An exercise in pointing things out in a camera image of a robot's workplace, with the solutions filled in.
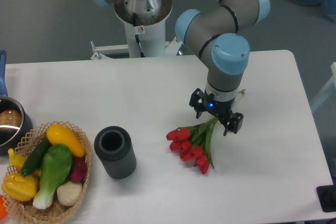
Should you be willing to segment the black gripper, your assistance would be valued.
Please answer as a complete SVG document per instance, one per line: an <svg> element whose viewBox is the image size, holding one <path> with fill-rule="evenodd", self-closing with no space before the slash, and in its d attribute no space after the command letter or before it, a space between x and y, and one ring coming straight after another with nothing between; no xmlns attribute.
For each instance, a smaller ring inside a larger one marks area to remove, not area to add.
<svg viewBox="0 0 336 224"><path fill-rule="evenodd" d="M225 127L223 135L229 132L237 134L241 129L244 115L232 112L232 106L236 97L236 89L224 92L213 88L204 92L197 88L190 97L189 106L196 112L196 118L199 119L203 112L218 118Z"/></svg>

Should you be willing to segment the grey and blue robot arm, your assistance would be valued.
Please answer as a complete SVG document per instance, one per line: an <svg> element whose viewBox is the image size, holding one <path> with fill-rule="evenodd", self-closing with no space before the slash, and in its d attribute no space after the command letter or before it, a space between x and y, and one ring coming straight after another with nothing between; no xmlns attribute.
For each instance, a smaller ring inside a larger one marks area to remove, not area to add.
<svg viewBox="0 0 336 224"><path fill-rule="evenodd" d="M124 23L131 58L165 54L165 21L172 0L94 0L98 6L114 5ZM250 46L238 32L265 19L270 0L217 0L218 7L203 14L196 9L183 12L175 23L177 38L207 67L205 90L195 90L190 106L197 116L216 117L226 132L237 133L243 115L232 111Z"/></svg>

